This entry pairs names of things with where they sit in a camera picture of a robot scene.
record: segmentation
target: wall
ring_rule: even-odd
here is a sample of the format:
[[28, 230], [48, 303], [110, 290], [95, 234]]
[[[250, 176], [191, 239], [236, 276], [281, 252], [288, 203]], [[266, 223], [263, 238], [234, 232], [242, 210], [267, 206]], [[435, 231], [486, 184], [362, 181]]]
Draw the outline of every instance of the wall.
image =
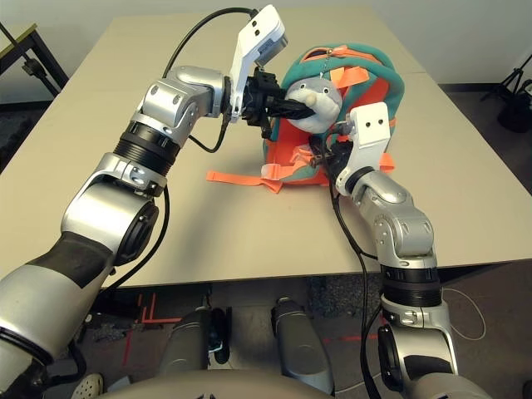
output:
[[[277, 7], [325, 3], [319, 0], [272, 2]], [[531, 44], [530, 0], [328, 2], [371, 4], [397, 37], [440, 83], [499, 81], [523, 58]], [[0, 21], [6, 24], [36, 22], [38, 31], [66, 73], [71, 75], [113, 17], [211, 11], [233, 6], [235, 3], [230, 0], [0, 0]], [[258, 0], [241, 3], [247, 7], [264, 4]], [[149, 51], [139, 50], [143, 52], [142, 57], [146, 57]], [[20, 63], [0, 76], [0, 102], [38, 101], [49, 98], [51, 97], [41, 82], [20, 70]]]

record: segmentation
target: table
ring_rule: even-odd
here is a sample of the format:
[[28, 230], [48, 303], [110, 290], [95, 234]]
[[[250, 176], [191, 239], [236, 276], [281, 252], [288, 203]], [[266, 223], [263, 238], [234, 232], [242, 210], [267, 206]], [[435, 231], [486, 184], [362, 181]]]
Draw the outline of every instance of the table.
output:
[[[529, 194], [371, 9], [307, 7], [304, 18], [301, 9], [279, 12], [289, 45], [267, 65], [279, 79], [300, 53], [328, 42], [372, 44], [395, 62], [406, 94], [390, 144], [397, 163], [393, 178], [433, 223], [440, 267], [532, 258]], [[323, 18], [327, 12], [335, 18]], [[203, 16], [112, 22], [0, 175], [1, 275], [53, 245], [69, 201], [101, 155], [113, 150], [176, 43]], [[243, 24], [242, 15], [212, 22], [193, 37], [179, 63], [227, 72]], [[224, 40], [216, 40], [221, 32]], [[219, 123], [204, 118], [194, 134], [213, 143]], [[360, 272], [325, 188], [285, 187], [274, 195], [264, 187], [205, 180], [207, 170], [257, 175], [262, 163], [259, 128], [245, 122], [229, 126], [214, 155], [188, 142], [168, 174], [165, 241], [126, 285]], [[342, 205], [361, 246], [373, 252], [368, 228], [347, 200]], [[127, 269], [118, 268], [106, 284]]]
[[7, 25], [6, 29], [11, 33], [19, 46], [15, 48], [7, 37], [0, 32], [0, 75], [22, 57], [21, 50], [24, 52], [32, 50], [41, 64], [56, 81], [57, 85], [62, 89], [68, 82], [68, 76], [50, 52], [46, 43], [41, 39], [41, 36], [37, 33], [37, 24]]

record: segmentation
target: backpack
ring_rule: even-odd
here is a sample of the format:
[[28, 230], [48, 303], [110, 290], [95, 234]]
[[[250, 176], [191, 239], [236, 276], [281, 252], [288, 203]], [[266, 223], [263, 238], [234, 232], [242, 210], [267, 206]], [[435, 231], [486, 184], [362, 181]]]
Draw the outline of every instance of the backpack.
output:
[[[316, 135], [322, 139], [329, 128], [337, 122], [344, 121], [346, 114], [356, 106], [386, 102], [393, 133], [395, 114], [404, 94], [404, 83], [383, 52], [356, 43], [313, 47], [288, 69], [281, 87], [287, 90], [287, 98], [301, 101], [297, 96], [303, 92], [308, 93], [312, 85], [314, 86], [312, 90], [321, 90], [323, 86], [323, 91], [312, 96], [310, 101], [318, 97], [318, 101], [328, 101], [323, 106], [337, 103], [339, 112], [336, 117], [334, 117], [336, 113], [332, 114], [335, 119], [325, 118], [325, 124], [315, 124], [311, 133], [296, 127], [298, 121], [275, 118], [272, 120], [271, 136], [264, 139], [265, 165], [260, 178], [209, 172], [207, 180], [241, 185], [263, 184], [273, 192], [279, 192], [283, 184], [325, 185], [328, 180], [321, 167], [312, 167], [309, 162], [313, 157], [308, 147], [310, 137]], [[329, 100], [324, 98], [322, 93], [327, 93], [326, 97]], [[345, 140], [345, 137], [333, 135], [332, 140]]]

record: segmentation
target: white cable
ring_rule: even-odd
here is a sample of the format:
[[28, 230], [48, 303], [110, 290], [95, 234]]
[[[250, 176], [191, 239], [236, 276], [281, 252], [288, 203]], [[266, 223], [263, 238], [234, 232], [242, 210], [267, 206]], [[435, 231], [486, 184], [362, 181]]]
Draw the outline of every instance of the white cable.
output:
[[[379, 377], [380, 375], [381, 375], [381, 373], [378, 372], [377, 374], [372, 376], [372, 378], [375, 379], [375, 378]], [[334, 394], [337, 395], [339, 393], [349, 392], [349, 391], [351, 391], [353, 389], [357, 389], [358, 387], [361, 387], [362, 385], [364, 385], [364, 381], [358, 382], [355, 385], [351, 385], [350, 387], [345, 387], [345, 388], [339, 389], [338, 391], [335, 391]]]
[[463, 293], [461, 292], [460, 290], [458, 289], [455, 289], [455, 288], [443, 288], [443, 292], [445, 291], [452, 291], [453, 293], [458, 293], [460, 294], [462, 297], [464, 297], [465, 299], [467, 299], [471, 305], [473, 305], [473, 308], [475, 308], [475, 310], [478, 312], [479, 316], [480, 316], [480, 320], [482, 321], [482, 334], [478, 337], [467, 337], [466, 335], [462, 334], [460, 331], [458, 331], [455, 326], [453, 326], [451, 324], [451, 328], [453, 329], [453, 331], [458, 334], [460, 337], [466, 339], [467, 341], [480, 341], [482, 338], [485, 337], [485, 332], [486, 332], [486, 326], [485, 326], [485, 320], [484, 320], [484, 315], [482, 314], [482, 312], [480, 311], [478, 305], [476, 304], [476, 302], [471, 299], [471, 297], [469, 295], [467, 295], [466, 293]]

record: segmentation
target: stuffed animal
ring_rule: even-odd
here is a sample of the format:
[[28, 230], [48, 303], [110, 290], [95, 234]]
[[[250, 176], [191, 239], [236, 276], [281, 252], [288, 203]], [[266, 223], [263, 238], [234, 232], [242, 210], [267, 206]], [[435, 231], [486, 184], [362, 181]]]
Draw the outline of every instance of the stuffed animal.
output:
[[342, 96], [331, 81], [309, 77], [294, 82], [287, 90], [287, 100], [303, 102], [315, 114], [305, 119], [288, 121], [308, 133], [323, 133], [332, 125], [342, 109]]

